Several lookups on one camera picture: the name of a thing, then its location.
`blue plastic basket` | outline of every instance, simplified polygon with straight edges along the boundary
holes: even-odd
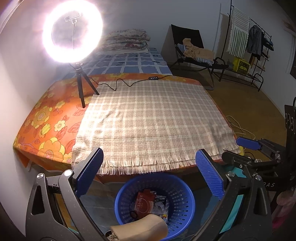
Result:
[[[168,235],[162,241],[172,239],[190,224],[194,212],[194,196],[187,184],[180,178],[167,173],[149,173],[129,180],[115,199],[115,215],[119,224],[135,221],[130,216],[130,205],[139,191],[149,188],[170,201],[168,212]]]

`bolt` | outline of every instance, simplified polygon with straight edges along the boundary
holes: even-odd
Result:
[[[68,176],[71,176],[71,175],[72,175],[72,173],[73,173],[73,171],[72,171],[72,170],[70,170],[70,169],[68,169],[68,170],[64,171],[64,175],[65,175],[66,177],[68,177]]]
[[[229,171],[229,172],[227,172],[227,175],[228,175],[229,177],[234,177],[234,176],[235,176],[235,173],[232,172],[232,171]]]
[[[255,179],[256,179],[257,181],[261,181],[261,180],[262,180],[262,177],[261,177],[260,175],[256,175],[256,176],[255,176]]]
[[[37,175],[37,179],[41,179],[41,178],[43,178],[44,177],[44,174],[43,173],[39,173],[38,175]]]

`blue gripper pad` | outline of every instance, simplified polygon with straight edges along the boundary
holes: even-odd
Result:
[[[215,163],[204,149],[196,152],[195,163],[212,194],[221,200],[224,196],[227,183],[223,168]]]
[[[260,150],[261,149],[261,145],[259,144],[258,141],[254,141],[254,140],[247,139],[244,137],[238,137],[237,144],[239,146],[246,147],[251,150]]]
[[[87,159],[80,161],[74,168],[73,179],[76,179],[75,194],[79,198],[85,195],[100,169],[104,159],[103,150],[95,148]]]

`cardboard tube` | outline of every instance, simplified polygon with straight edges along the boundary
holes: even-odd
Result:
[[[123,225],[111,226],[120,241],[159,241],[168,235],[165,221],[154,214]]]

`metal garment rack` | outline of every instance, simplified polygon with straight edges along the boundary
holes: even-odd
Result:
[[[230,2],[230,11],[229,11],[229,20],[228,20],[228,27],[227,27],[227,32],[226,32],[226,37],[225,37],[225,42],[224,42],[224,47],[223,47],[223,51],[222,51],[222,54],[221,54],[221,58],[223,59],[223,54],[224,54],[224,51],[225,51],[225,46],[226,46],[226,42],[227,42],[227,36],[228,36],[228,32],[229,32],[229,27],[230,27],[230,20],[231,20],[231,12],[232,12],[232,8],[234,7],[234,5],[232,5],[232,0]],[[253,19],[250,18],[250,20],[255,24],[257,25],[261,30],[262,32],[264,33],[264,35],[267,35],[269,37],[269,40],[271,41],[271,35],[269,35],[260,25],[258,25]],[[267,54],[266,56],[268,56],[268,53],[269,53],[269,48],[265,47],[264,48],[267,50]],[[229,81],[234,81],[234,82],[237,82],[237,83],[240,83],[240,84],[244,84],[244,85],[248,85],[248,86],[251,86],[253,88],[256,88],[258,89],[258,91],[260,91],[262,85],[263,85],[263,82],[264,82],[264,78],[262,76],[262,73],[265,72],[264,70],[264,66],[265,66],[265,63],[266,61],[269,61],[268,58],[266,58],[264,55],[261,54],[261,57],[265,58],[264,60],[264,64],[262,66],[259,66],[258,65],[258,59],[256,61],[256,64],[254,64],[255,68],[253,70],[253,73],[252,74],[249,74],[247,73],[246,75],[245,74],[241,74],[239,72],[236,72],[230,68],[227,68],[226,70],[227,71],[230,71],[230,72],[233,72],[233,73],[236,73],[236,74],[239,74],[243,77],[247,77],[248,79],[250,79],[250,81],[246,80],[246,79],[243,79],[243,78],[240,78],[240,77],[234,77],[232,75],[227,75],[225,74],[224,72],[222,73],[219,73],[219,72],[213,72],[218,78],[219,78],[219,81],[221,81],[221,79],[225,79],[225,80],[229,80]],[[259,82],[260,83],[260,86],[258,87],[257,85],[255,85],[256,82]]]

